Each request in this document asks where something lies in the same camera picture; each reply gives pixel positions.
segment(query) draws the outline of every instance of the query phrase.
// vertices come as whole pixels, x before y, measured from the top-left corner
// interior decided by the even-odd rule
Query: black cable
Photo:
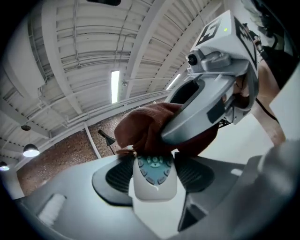
[[[112,153],[114,154],[113,149],[112,149],[112,147],[110,145],[109,145],[109,148],[111,149]]]
[[[269,113],[268,110],[262,105],[262,103],[261,103],[258,99],[256,99],[256,102],[258,103],[258,105],[263,109],[263,111],[264,111],[270,118],[272,118],[272,119],[275,120],[277,123],[279,123],[278,120],[277,120],[277,118],[275,118],[271,113]]]

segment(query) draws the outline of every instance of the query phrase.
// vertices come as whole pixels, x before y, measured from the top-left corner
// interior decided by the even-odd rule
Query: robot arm
[[[167,101],[174,102],[186,84],[194,85],[195,91],[162,131],[163,141],[172,145],[195,137],[221,119],[237,124],[251,110],[258,94],[255,45],[230,11],[205,26],[187,60],[193,80],[175,88]],[[241,107],[233,88],[236,77],[244,74],[249,101]]]

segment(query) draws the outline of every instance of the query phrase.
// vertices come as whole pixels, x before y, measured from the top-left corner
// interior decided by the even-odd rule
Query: corrugated metal ceiling
[[[174,84],[176,86],[185,78],[186,72],[184,69],[179,72],[180,68],[183,68],[185,55],[203,27],[202,23],[196,27],[192,23],[202,15],[211,1],[170,0],[168,8],[162,13],[160,11],[165,8],[166,3],[158,1],[161,0],[122,0],[117,7],[86,0],[61,0],[52,3],[56,11],[56,47],[66,84],[71,91],[68,97],[61,88],[61,82],[57,81],[46,53],[43,37],[45,26],[42,21],[45,3],[41,2],[26,19],[30,48],[45,81],[41,89],[37,89],[41,98],[25,99],[18,87],[12,84],[3,66],[0,68],[1,97],[10,104],[12,110],[28,121],[33,121],[51,135],[57,135],[73,121],[87,120],[85,113],[111,104],[112,70],[120,70],[119,100],[165,90],[171,80],[181,74]],[[146,17],[151,19],[152,16],[149,15],[153,15],[157,23],[155,25],[150,22],[147,29],[144,20]],[[212,12],[202,21],[206,24],[216,16],[217,13]],[[146,34],[138,37],[139,31],[145,29]],[[133,73],[128,70],[132,51],[141,51],[143,47],[140,61],[135,62],[138,68]],[[175,56],[171,61],[170,54]],[[73,108],[71,98],[78,104],[82,116]],[[0,117],[2,140],[26,145],[28,133],[20,129],[20,123],[12,121],[2,112]],[[41,140],[45,142],[47,138],[34,131],[30,132],[31,142],[38,145]],[[19,158],[21,153],[8,151],[2,146],[1,155]]]

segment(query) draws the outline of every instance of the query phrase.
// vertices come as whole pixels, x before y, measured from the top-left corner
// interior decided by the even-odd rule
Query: blue button
[[[154,180],[151,177],[147,177],[146,180],[151,183],[152,185],[154,185]]]
[[[158,184],[162,184],[165,181],[166,177],[163,176],[160,179],[157,180]]]
[[[160,164],[159,163],[151,163],[150,167],[158,168],[158,167],[160,167]]]
[[[164,174],[165,174],[166,176],[169,176],[169,173],[170,173],[170,169],[167,169],[167,170],[164,171]]]
[[[145,169],[141,169],[141,173],[142,173],[143,176],[147,175],[147,171]]]
[[[142,167],[144,165],[142,160],[138,160],[138,164],[139,164],[139,167]]]

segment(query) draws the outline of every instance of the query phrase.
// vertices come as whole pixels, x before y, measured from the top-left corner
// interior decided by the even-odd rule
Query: ceiling
[[[26,161],[132,107],[166,97],[187,75],[185,55],[222,0],[47,0],[24,19],[0,65],[0,158]],[[111,71],[119,70],[111,104]],[[180,77],[166,90],[172,80]],[[21,125],[30,125],[30,135]]]

